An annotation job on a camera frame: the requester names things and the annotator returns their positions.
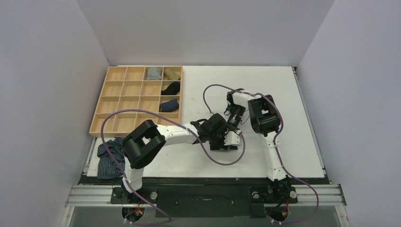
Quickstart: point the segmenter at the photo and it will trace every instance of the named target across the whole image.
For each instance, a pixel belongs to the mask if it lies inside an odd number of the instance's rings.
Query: gray wall
[[[336,0],[297,69],[353,227],[400,226],[401,2]]]
[[[113,64],[301,61],[334,0],[77,0]]]
[[[74,0],[0,7],[0,226],[57,226],[107,61]]]

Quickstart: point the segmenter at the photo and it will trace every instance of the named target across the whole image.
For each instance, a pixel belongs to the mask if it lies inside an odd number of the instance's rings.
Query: wooden organizer tray
[[[183,88],[182,66],[155,66],[162,71],[162,80],[146,80],[148,68],[153,66],[111,66],[107,70],[102,91],[97,102],[95,114],[90,126],[89,134],[99,137],[102,123],[107,116],[124,109],[143,109],[160,114],[174,122],[181,120],[181,94],[162,96],[160,93],[171,83],[180,82],[180,91]],[[181,80],[168,80],[164,76],[164,69],[172,69]],[[178,110],[171,113],[160,112],[159,105],[177,99]],[[145,120],[151,119],[156,124],[172,125],[172,123],[157,118],[148,113],[125,112],[110,118],[106,124],[105,136],[126,136]]]

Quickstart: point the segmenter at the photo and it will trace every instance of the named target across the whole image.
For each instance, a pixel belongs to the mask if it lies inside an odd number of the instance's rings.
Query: folded sock
[[[150,67],[146,73],[147,80],[161,80],[162,71],[158,67]]]
[[[174,71],[172,71],[169,68],[164,69],[164,75],[166,76],[167,79],[171,79],[171,80],[181,79],[181,77],[177,73],[175,73]]]
[[[160,104],[160,112],[173,112],[178,110],[179,104],[177,99]]]
[[[175,96],[178,92],[180,92],[180,82],[173,82],[161,94],[163,96]]]

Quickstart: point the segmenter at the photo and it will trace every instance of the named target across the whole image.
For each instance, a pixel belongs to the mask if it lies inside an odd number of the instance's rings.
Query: red wire
[[[138,206],[135,208],[135,211],[138,211],[138,212],[139,212],[139,205],[140,205],[141,203],[142,203],[142,200],[139,201]]]
[[[286,211],[286,210],[288,209],[288,202],[289,202],[289,201],[287,200],[287,204],[286,204],[286,207],[284,208],[283,212]]]

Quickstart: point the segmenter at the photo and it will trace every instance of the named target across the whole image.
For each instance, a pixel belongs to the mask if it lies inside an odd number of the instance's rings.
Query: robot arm
[[[270,95],[267,98],[274,103]],[[250,96],[235,91],[227,93],[227,103],[225,115],[230,115],[227,121],[215,113],[209,119],[200,119],[184,126],[197,133],[202,143],[208,141],[210,150],[237,149],[237,146],[241,145],[238,125],[248,108],[252,129],[259,134],[261,143],[266,148],[264,153],[268,166],[267,177],[272,181],[286,178],[272,143],[280,124],[274,108],[260,96]],[[134,190],[142,187],[143,168],[154,159],[163,146],[199,143],[187,129],[156,125],[153,121],[147,120],[124,139],[122,146],[125,152],[125,172]]]

